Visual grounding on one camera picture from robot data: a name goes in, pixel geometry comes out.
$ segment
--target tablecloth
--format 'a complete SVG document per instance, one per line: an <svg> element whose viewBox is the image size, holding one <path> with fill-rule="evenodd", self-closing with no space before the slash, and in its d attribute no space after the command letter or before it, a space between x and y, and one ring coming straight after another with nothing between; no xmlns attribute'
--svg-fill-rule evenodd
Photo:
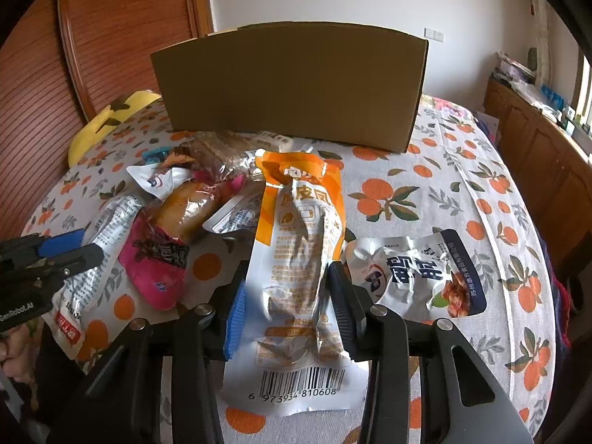
<svg viewBox="0 0 592 444"><path fill-rule="evenodd" d="M125 171L147 149L176 145L193 133L173 131L162 100L121 124L91 148L43 200L24 233L57 235L88 225L103 203L135 183ZM545 416L555 364L555 321L549 276L531 217L500 156L467 109L423 96L405 154L326 141L314 152L342 170L346 239L456 229L481 277L487 309L455 319L499 380L534 435ZM227 283L250 248L209 235L189 256L188 291L166 313L147 305L119 263L98 304L82 317L87 345L78 355L88 369L134 317L174 319L198 296ZM410 442L420 439L419 372L410 361ZM169 385L164 378L164 389ZM218 400L227 443L354 443L362 409L263 417ZM170 439L171 405L161 401L162 437Z"/></svg>

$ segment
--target wooden wardrobe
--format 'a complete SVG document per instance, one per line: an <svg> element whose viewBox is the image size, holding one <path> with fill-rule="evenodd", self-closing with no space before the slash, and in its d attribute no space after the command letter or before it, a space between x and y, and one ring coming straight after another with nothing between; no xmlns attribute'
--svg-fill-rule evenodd
<svg viewBox="0 0 592 444"><path fill-rule="evenodd" d="M98 111L159 90L150 53L212 31L209 0L36 0L0 48L0 241L21 234Z"/></svg>

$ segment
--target yellow cushion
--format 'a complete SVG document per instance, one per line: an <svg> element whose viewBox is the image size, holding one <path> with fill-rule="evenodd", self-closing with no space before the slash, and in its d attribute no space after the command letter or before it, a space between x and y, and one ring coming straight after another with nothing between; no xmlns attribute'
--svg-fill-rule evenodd
<svg viewBox="0 0 592 444"><path fill-rule="evenodd" d="M119 98L103 108L72 139L68 149L68 165L75 166L92 146L113 132L120 123L125 122L135 112L158 100L161 96L150 90L132 93L127 98Z"/></svg>

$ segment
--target white wall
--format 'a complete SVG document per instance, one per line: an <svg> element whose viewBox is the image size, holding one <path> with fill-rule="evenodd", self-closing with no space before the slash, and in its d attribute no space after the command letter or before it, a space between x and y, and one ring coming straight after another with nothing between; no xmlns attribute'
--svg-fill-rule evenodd
<svg viewBox="0 0 592 444"><path fill-rule="evenodd" d="M551 86L566 102L571 104L574 95L575 79L578 73L578 49L575 38L565 26L559 15L551 10Z"/></svg>
<svg viewBox="0 0 592 444"><path fill-rule="evenodd" d="M493 53L526 62L534 44L529 0L211 0L217 30L279 20L366 23L423 37L424 27L442 31L430 41L424 93L476 108L483 102Z"/></svg>

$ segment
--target brown cardboard box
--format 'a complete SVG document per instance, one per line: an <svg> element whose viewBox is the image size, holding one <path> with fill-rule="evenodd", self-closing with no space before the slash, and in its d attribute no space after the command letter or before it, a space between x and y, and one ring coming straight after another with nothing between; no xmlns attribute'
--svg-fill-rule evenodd
<svg viewBox="0 0 592 444"><path fill-rule="evenodd" d="M152 54L176 130L269 130L405 152L427 40L377 26L265 23Z"/></svg>

